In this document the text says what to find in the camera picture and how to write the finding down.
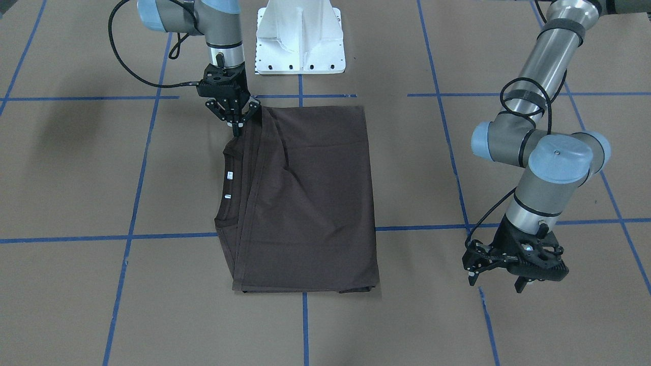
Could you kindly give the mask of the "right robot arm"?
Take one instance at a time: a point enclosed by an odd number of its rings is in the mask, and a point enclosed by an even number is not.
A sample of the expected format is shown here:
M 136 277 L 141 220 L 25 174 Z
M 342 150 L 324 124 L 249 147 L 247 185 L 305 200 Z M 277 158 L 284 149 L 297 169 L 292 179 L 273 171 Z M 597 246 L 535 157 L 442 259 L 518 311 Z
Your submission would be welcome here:
M 259 110 L 247 87 L 246 64 L 237 1 L 138 1 L 142 23 L 153 31 L 203 36 L 210 64 L 203 78 L 188 82 L 205 106 L 227 123 L 235 137 Z

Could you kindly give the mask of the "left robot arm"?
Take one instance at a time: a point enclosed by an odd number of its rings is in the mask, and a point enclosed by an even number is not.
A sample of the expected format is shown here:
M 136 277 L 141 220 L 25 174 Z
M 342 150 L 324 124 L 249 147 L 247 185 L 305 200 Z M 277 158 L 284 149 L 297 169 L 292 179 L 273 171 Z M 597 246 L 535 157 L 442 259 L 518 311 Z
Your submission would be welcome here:
M 470 139 L 476 156 L 524 169 L 493 241 L 468 234 L 463 268 L 475 285 L 481 273 L 504 268 L 521 293 L 533 281 L 561 281 L 568 274 L 563 247 L 553 232 L 577 188 L 604 169 L 611 145 L 586 131 L 552 132 L 552 101 L 586 32 L 606 15 L 648 13 L 649 1 L 553 1 L 546 22 L 519 73 L 503 86 L 501 111 L 479 123 Z

